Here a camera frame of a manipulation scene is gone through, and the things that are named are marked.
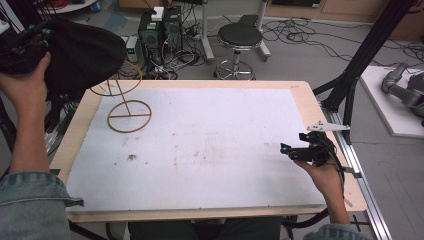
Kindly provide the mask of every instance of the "stool leg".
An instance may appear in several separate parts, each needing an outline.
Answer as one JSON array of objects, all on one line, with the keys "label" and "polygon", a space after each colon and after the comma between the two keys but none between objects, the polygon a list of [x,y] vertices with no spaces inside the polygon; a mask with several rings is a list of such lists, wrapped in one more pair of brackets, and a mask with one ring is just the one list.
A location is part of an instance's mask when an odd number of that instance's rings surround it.
[{"label": "stool leg", "polygon": [[234,56],[233,56],[233,72],[232,72],[232,76],[236,77],[237,73],[239,71],[239,63],[240,63],[240,51],[234,51]]}]

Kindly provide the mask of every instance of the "gray floor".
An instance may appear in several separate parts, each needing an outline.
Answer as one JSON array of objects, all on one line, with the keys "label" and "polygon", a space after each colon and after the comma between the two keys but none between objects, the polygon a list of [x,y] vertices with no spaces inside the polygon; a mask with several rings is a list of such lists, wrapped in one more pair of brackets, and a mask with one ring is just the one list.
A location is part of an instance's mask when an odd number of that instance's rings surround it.
[{"label": "gray floor", "polygon": [[[140,14],[123,11],[116,6],[116,2],[104,2],[100,13],[92,13],[89,9],[82,9],[63,16],[84,22],[89,25],[106,28],[118,35],[133,35],[137,33]],[[210,28],[225,21],[224,18],[209,20]],[[343,26],[356,26],[357,23],[334,23]],[[370,26],[357,28],[337,28],[319,23],[308,24],[316,32],[329,33],[344,38],[362,41],[370,30]],[[266,39],[275,39],[271,33],[264,35]],[[346,40],[315,35],[311,39],[325,43],[334,48],[339,54],[353,55],[358,43]],[[187,67],[178,71],[179,79],[206,80],[213,79],[216,63],[232,57],[232,53],[219,46],[216,39],[210,38],[216,60],[211,65]],[[330,57],[320,46],[305,44],[289,45],[281,41],[265,41],[272,56],[263,62],[258,53],[242,55],[242,59],[254,68],[258,80],[299,80],[307,81],[312,88],[318,87],[340,75],[348,62],[336,57]],[[388,42],[387,46],[396,46]],[[420,63],[419,60],[405,55],[401,50],[383,48],[375,60],[382,64],[408,61],[410,65]],[[424,64],[416,68],[424,69]],[[326,93],[317,96],[323,100]],[[358,83],[351,131],[353,146],[358,155],[364,173],[371,186],[373,194],[380,207],[382,215],[388,225],[392,239],[421,239],[424,236],[424,164],[423,139],[392,137],[384,125],[376,108],[365,92],[361,83]],[[358,221],[367,221],[363,213],[355,213]],[[106,236],[103,224],[84,224],[83,226]],[[311,229],[295,230],[295,239],[301,239],[303,234]],[[116,226],[117,236],[122,226]],[[371,230],[361,227],[364,234],[370,239],[375,237]],[[84,239],[72,234],[72,239]]]}]

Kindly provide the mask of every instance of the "denim jacket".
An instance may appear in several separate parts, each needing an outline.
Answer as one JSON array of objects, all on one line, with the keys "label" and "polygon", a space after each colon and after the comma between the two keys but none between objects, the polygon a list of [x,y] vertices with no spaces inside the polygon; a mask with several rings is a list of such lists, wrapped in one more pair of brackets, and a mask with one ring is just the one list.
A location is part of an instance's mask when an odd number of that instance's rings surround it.
[{"label": "denim jacket", "polygon": [[82,204],[53,174],[9,174],[0,183],[0,239],[69,239],[65,207]]}]

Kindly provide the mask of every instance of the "stool base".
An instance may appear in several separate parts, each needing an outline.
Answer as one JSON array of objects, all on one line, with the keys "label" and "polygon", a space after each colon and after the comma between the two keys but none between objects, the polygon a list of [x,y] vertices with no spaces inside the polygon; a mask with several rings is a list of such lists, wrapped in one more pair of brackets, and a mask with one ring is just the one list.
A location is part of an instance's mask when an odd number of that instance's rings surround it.
[{"label": "stool base", "polygon": [[221,80],[256,80],[253,68],[245,62],[225,60],[215,68],[214,76]]}]

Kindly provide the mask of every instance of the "wooden table frame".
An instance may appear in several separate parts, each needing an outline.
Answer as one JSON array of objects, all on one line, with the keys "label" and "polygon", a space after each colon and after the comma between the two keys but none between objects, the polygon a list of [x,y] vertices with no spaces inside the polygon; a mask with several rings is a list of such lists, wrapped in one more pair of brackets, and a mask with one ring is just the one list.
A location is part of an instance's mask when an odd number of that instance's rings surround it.
[{"label": "wooden table frame", "polygon": [[[131,86],[135,81],[121,80],[121,86]],[[216,81],[216,80],[143,80],[138,87],[150,88],[270,88],[290,89],[300,116],[305,126],[325,121],[325,116],[308,83],[303,81]],[[91,124],[101,96],[87,90],[81,103],[66,131],[62,143],[50,165],[50,169],[60,170],[58,177],[66,184],[85,134]],[[332,133],[328,137],[337,145]],[[338,157],[343,165],[346,160],[339,150]],[[366,209],[366,202],[357,181],[351,174],[346,174],[345,203],[350,212],[362,212]],[[111,221],[141,221],[161,219],[204,219],[223,217],[271,216],[271,215],[299,215],[321,211],[321,207],[267,207],[267,208],[236,208],[236,209],[199,209],[199,210],[151,210],[131,212],[97,212],[97,213],[68,213],[73,222],[111,222]]]}]

